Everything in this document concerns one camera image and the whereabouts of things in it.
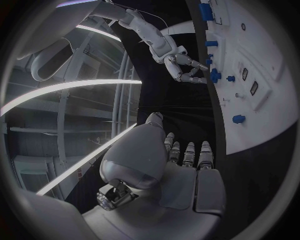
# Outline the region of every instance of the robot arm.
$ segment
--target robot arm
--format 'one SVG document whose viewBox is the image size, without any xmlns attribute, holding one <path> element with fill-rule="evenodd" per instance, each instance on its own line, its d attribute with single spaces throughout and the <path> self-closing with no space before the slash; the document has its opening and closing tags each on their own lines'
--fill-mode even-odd
<svg viewBox="0 0 300 240">
<path fill-rule="evenodd" d="M 187 56 L 183 46 L 177 46 L 173 38 L 162 33 L 152 24 L 142 19 L 138 11 L 124 9 L 111 3 L 101 2 L 92 15 L 118 21 L 127 29 L 135 31 L 149 46 L 153 59 L 159 64 L 165 64 L 170 75 L 178 82 L 203 83 L 206 78 L 194 77 L 198 70 L 206 71 L 208 68 Z M 180 65 L 193 67 L 189 73 L 183 73 Z"/>
</svg>

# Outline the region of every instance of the wire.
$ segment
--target wire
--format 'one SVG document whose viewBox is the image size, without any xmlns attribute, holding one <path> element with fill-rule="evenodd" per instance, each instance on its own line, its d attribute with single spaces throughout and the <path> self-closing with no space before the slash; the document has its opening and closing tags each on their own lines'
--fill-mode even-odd
<svg viewBox="0 0 300 240">
<path fill-rule="evenodd" d="M 165 20 L 163 20 L 161 17 L 159 17 L 159 16 L 157 16 L 157 15 L 154 15 L 154 14 L 152 14 L 152 13 L 149 13 L 149 12 L 147 12 L 147 11 L 138 10 L 137 8 L 133 8 L 133 7 L 130 7 L 130 6 L 125 6 L 125 5 L 118 4 L 118 3 L 113 3 L 111 0 L 109 0 L 109 2 L 110 2 L 111 4 L 114 4 L 114 5 L 123 7 L 123 8 L 128 8 L 128 9 L 132 9 L 132 10 L 138 11 L 139 14 L 142 16 L 143 19 L 144 19 L 144 17 L 143 17 L 143 15 L 142 15 L 140 12 L 145 13 L 145 14 L 149 14 L 149 15 L 152 15 L 152 16 L 154 16 L 154 17 L 159 18 L 160 20 L 162 20 L 162 21 L 164 22 L 164 24 L 165 24 L 165 26 L 166 26 L 166 28 L 167 28 L 167 34 L 169 35 L 169 26 L 168 26 L 168 24 L 165 22 Z"/>
</svg>

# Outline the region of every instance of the led light strip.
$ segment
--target led light strip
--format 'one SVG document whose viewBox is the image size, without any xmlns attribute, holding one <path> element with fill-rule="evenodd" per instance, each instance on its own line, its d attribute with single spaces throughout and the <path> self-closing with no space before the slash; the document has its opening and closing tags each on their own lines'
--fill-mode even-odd
<svg viewBox="0 0 300 240">
<path fill-rule="evenodd" d="M 21 95 L 14 100 L 10 101 L 1 108 L 0 117 L 6 114 L 12 108 L 38 96 L 52 93 L 55 91 L 70 89 L 82 86 L 92 86 L 100 84 L 142 84 L 141 81 L 137 80 L 122 80 L 122 79 L 95 79 L 95 80 L 84 80 L 84 81 L 70 81 L 51 86 L 46 86 L 37 90 L 30 91 L 24 95 Z"/>
<path fill-rule="evenodd" d="M 84 164 L 86 164 L 88 161 L 90 161 L 92 158 L 97 156 L 99 153 L 104 151 L 107 147 L 112 145 L 115 141 L 120 139 L 123 135 L 128 133 L 131 129 L 133 129 L 137 124 L 133 124 L 129 128 L 127 128 L 125 131 L 121 132 L 119 135 L 115 136 L 113 139 L 109 140 L 107 143 L 103 144 L 102 146 L 98 147 L 96 150 L 92 151 L 89 155 L 85 156 L 83 159 L 75 163 L 73 166 L 71 166 L 69 169 L 67 169 L 64 173 L 59 175 L 57 178 L 53 179 L 51 182 L 49 182 L 46 186 L 44 186 L 42 189 L 40 189 L 36 194 L 43 196 L 47 192 L 49 192 L 52 188 L 54 188 L 57 184 L 59 184 L 61 181 L 66 179 L 69 175 L 74 173 L 78 168 L 82 167 Z"/>
<path fill-rule="evenodd" d="M 115 40 L 121 42 L 120 38 L 118 38 L 118 37 L 116 37 L 114 35 L 111 35 L 111 34 L 105 32 L 105 31 L 101 31 L 101 30 L 98 30 L 98 29 L 95 29 L 95 28 L 92 28 L 92 27 L 89 27 L 89 26 L 78 25 L 76 28 L 90 30 L 90 31 L 93 31 L 95 33 L 105 35 L 105 36 L 107 36 L 109 38 L 112 38 L 112 39 L 115 39 Z"/>
<path fill-rule="evenodd" d="M 74 4 L 83 4 L 83 3 L 88 3 L 88 2 L 94 2 L 97 0 L 80 0 L 80 1 L 69 1 L 65 3 L 61 3 L 57 6 L 57 8 L 64 7 L 64 6 L 69 6 L 69 5 L 74 5 Z"/>
</svg>

